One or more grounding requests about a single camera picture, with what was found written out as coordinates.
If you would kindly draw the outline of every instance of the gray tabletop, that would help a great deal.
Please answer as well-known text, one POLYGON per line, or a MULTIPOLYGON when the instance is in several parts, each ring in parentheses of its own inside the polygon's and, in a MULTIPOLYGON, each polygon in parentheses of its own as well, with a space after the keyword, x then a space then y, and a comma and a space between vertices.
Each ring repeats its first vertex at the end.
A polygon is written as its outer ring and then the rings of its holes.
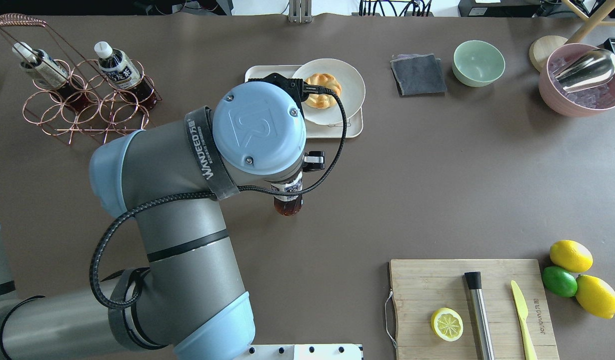
MULTIPOLYGON (((157 125, 214 107, 256 65, 335 58, 365 80, 364 129, 338 165, 307 194, 294 217, 268 196, 243 193, 222 203, 246 289, 255 344, 356 343, 365 358, 394 357, 383 302, 388 262, 403 259, 537 258, 550 244, 578 240, 594 255, 589 274, 615 289, 615 109, 566 118, 543 103, 527 57, 543 35, 570 36, 578 20, 548 18, 353 18, 324 14, 308 25, 271 16, 49 17, 83 54, 108 41, 138 59, 163 102, 157 125), (463 41, 497 46, 501 79, 468 88, 452 74, 463 41), (447 92, 400 97, 392 55, 442 59, 447 92)), ((40 29, 17 39, 55 51, 40 29)), ((599 27, 585 42, 615 37, 599 27)), ((97 143, 65 146, 26 123, 33 92, 0 37, 0 221, 21 297, 88 286, 92 251, 111 217, 88 180, 97 143)), ((308 150, 335 153, 335 139, 308 150)), ((319 174, 307 175, 311 183, 319 174)), ((102 273, 147 264, 135 224, 124 225, 102 273)), ((615 317, 600 319, 573 299, 547 294, 562 359, 615 359, 615 317)), ((174 359, 171 347, 105 359, 174 359)))

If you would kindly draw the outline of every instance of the cutting board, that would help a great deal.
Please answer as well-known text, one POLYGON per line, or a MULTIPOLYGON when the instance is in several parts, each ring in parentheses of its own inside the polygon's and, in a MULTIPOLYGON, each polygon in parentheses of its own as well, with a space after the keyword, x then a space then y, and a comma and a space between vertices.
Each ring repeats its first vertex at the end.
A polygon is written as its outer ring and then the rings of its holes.
POLYGON ((523 292, 527 326, 541 360, 559 360, 550 310, 536 259, 449 259, 390 261, 396 312, 397 360, 479 360, 463 274, 480 271, 483 298, 497 360, 525 360, 510 281, 523 292), (439 308, 456 310, 463 335, 448 342, 433 333, 430 320, 439 308))

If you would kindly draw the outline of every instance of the round wooden disc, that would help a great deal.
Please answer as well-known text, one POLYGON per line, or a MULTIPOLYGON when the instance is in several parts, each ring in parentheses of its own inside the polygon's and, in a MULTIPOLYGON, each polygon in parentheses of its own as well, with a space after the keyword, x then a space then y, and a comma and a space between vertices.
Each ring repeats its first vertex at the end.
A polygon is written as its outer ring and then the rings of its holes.
POLYGON ((529 46, 529 61, 540 72, 548 61, 550 54, 558 47, 563 46, 566 41, 568 39, 558 35, 547 35, 536 39, 529 46))

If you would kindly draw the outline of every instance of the yellow knife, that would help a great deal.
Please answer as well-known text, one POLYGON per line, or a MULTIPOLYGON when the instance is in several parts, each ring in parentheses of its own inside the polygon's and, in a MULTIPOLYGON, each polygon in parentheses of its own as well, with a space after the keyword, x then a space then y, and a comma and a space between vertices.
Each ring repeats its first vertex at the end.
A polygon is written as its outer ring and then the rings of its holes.
POLYGON ((534 345, 530 338, 530 330, 525 320, 528 318, 528 305, 525 303, 525 297, 523 292, 519 289, 516 281, 512 280, 511 292, 514 294, 514 304, 516 305, 516 312, 518 313, 518 323, 520 323, 520 332, 523 335, 523 349, 525 350, 525 360, 538 360, 537 353, 534 351, 534 345))

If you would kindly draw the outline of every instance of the black box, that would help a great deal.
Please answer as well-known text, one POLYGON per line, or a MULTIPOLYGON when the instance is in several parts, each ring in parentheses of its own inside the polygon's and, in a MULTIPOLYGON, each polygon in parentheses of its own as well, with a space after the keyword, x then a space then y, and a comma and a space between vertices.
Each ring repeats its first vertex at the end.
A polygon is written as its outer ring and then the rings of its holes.
POLYGON ((541 6, 540 0, 460 0, 458 12, 471 18, 532 18, 541 6))

